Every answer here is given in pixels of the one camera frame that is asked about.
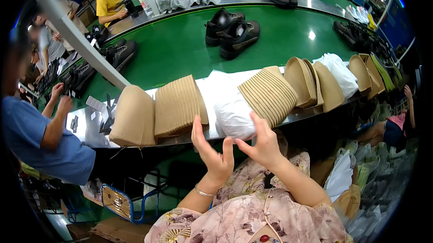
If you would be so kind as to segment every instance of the yellow t-shirt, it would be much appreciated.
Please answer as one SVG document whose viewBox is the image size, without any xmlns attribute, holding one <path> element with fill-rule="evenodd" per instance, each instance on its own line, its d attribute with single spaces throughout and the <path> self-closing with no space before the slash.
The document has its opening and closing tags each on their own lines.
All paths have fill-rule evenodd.
<svg viewBox="0 0 433 243">
<path fill-rule="evenodd" d="M 123 7 L 123 0 L 96 0 L 96 15 L 97 16 L 112 16 L 119 12 Z"/>
</svg>

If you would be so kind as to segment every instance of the pink shirt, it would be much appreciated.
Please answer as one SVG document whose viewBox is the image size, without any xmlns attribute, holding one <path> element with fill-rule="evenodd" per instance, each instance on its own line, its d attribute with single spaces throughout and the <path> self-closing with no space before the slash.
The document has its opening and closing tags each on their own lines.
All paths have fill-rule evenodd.
<svg viewBox="0 0 433 243">
<path fill-rule="evenodd" d="M 404 119 L 406 118 L 406 112 L 407 112 L 407 110 L 403 110 L 402 114 L 394 115 L 394 116 L 388 117 L 386 119 L 388 121 L 391 121 L 391 122 L 395 123 L 396 125 L 398 125 L 398 127 L 400 127 L 401 131 L 403 131 L 403 124 L 404 124 Z"/>
</svg>

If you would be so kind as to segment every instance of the shorts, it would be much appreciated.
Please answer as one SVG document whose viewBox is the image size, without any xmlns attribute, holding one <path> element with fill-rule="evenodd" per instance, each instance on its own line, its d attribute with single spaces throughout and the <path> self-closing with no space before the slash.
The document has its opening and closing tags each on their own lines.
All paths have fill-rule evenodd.
<svg viewBox="0 0 433 243">
<path fill-rule="evenodd" d="M 383 141 L 386 144 L 397 147 L 398 140 L 403 135 L 400 127 L 391 121 L 386 121 L 385 123 L 385 133 L 383 133 Z"/>
</svg>

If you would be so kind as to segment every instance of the floral blouse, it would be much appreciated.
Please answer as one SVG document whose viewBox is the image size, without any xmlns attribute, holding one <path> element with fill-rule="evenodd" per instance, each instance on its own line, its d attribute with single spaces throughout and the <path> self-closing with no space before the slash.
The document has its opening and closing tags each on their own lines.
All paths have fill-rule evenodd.
<svg viewBox="0 0 433 243">
<path fill-rule="evenodd" d="M 287 141 L 278 133 L 280 150 L 290 156 Z M 290 158 L 296 167 L 310 174 L 310 157 L 301 152 Z M 314 208 L 295 202 L 284 184 L 252 159 L 246 159 L 214 197 L 212 209 L 199 213 L 175 208 L 161 216 L 145 243 L 249 243 L 268 224 L 282 243 L 353 242 L 332 205 Z"/>
</svg>

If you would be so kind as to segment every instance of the gray t-shirt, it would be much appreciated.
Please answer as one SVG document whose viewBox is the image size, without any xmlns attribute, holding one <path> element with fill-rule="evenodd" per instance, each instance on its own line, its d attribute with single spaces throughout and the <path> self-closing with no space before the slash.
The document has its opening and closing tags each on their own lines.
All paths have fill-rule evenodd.
<svg viewBox="0 0 433 243">
<path fill-rule="evenodd" d="M 48 47 L 48 63 L 54 61 L 63 55 L 65 48 L 59 41 L 53 41 L 53 36 L 50 34 L 47 28 L 42 27 L 39 36 L 39 50 L 43 54 L 43 50 Z M 44 63 L 44 57 L 40 56 L 40 60 Z"/>
</svg>

